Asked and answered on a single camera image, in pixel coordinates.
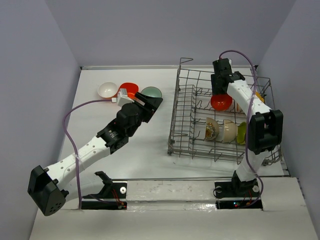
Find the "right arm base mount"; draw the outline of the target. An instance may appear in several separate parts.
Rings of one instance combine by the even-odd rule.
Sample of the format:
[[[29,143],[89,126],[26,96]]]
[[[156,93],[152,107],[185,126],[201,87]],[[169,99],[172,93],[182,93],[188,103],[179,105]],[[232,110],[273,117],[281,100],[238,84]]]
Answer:
[[[218,210],[263,209],[257,179],[240,181],[234,174],[229,181],[215,182],[212,193]]]

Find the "orange round bowl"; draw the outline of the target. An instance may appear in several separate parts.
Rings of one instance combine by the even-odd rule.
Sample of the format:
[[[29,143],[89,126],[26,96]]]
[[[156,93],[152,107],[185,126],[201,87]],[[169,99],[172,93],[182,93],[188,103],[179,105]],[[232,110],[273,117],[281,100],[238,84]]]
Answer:
[[[233,99],[228,94],[213,95],[210,104],[216,111],[226,111],[232,105]]]

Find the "beige painted ceramic bowl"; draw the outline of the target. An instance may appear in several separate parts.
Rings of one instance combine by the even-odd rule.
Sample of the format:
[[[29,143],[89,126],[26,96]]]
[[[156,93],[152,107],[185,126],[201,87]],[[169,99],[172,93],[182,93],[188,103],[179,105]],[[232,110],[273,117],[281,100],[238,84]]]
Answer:
[[[205,141],[215,140],[220,132],[220,126],[216,120],[213,118],[207,117],[205,123]]]

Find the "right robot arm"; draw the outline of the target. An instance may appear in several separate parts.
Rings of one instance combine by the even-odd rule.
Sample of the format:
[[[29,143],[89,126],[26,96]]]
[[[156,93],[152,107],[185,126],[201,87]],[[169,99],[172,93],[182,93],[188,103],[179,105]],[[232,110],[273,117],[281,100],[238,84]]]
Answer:
[[[273,110],[256,95],[257,86],[249,86],[245,77],[233,71],[228,58],[213,61],[211,75],[215,96],[227,94],[246,115],[245,153],[231,181],[215,184],[218,199],[241,198],[257,185],[258,170],[265,158],[282,141],[284,115]]]

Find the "red white patterned bowl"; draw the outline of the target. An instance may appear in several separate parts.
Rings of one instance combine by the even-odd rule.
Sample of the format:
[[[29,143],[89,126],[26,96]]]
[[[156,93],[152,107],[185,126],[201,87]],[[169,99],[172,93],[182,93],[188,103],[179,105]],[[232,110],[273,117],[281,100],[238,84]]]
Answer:
[[[237,102],[234,103],[234,111],[236,113],[243,113],[241,106]]]

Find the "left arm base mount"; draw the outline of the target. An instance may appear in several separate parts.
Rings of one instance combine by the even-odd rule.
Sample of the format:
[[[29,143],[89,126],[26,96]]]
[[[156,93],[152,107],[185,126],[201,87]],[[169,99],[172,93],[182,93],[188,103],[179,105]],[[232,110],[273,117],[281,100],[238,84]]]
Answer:
[[[128,183],[113,181],[103,171],[94,173],[101,180],[103,187],[98,193],[90,193],[82,197],[82,210],[126,210]]]

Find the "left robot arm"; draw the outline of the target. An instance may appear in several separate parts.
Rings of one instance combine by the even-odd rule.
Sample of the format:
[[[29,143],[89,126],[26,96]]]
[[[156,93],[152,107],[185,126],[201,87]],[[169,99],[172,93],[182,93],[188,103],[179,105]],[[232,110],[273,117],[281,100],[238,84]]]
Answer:
[[[44,216],[51,216],[73,199],[70,182],[76,180],[78,199],[82,198],[80,173],[106,158],[129,142],[142,123],[148,123],[163,102],[137,92],[135,100],[125,103],[115,119],[100,130],[86,145],[63,160],[30,172],[27,192]]]

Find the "grey wire dish rack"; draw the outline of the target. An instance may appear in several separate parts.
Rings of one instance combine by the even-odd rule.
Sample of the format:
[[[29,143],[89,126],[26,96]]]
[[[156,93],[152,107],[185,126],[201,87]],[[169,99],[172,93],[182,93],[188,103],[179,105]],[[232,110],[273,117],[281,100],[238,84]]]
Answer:
[[[228,161],[240,164],[245,155],[245,146],[236,140],[222,143],[222,135],[217,140],[206,141],[206,118],[216,120],[223,126],[227,119],[236,125],[246,121],[245,113],[235,112],[235,101],[228,110],[217,111],[211,106],[213,67],[198,68],[189,65],[192,58],[182,57],[176,75],[174,100],[168,154],[204,158],[213,161]]]

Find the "lime green bowl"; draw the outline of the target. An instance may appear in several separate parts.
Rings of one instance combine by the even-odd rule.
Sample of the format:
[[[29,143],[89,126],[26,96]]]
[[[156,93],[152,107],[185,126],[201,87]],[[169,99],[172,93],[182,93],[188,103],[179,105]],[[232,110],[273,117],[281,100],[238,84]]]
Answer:
[[[246,144],[246,131],[247,131],[247,123],[246,122],[242,122],[237,126],[236,142],[239,145]]]

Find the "yellow bowl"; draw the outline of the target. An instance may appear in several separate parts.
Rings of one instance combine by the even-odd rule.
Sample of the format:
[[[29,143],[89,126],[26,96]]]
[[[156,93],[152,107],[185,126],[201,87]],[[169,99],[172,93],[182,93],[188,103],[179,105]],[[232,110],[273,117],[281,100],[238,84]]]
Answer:
[[[260,95],[258,91],[255,92],[255,95],[260,99],[261,102],[265,103],[265,99]]]

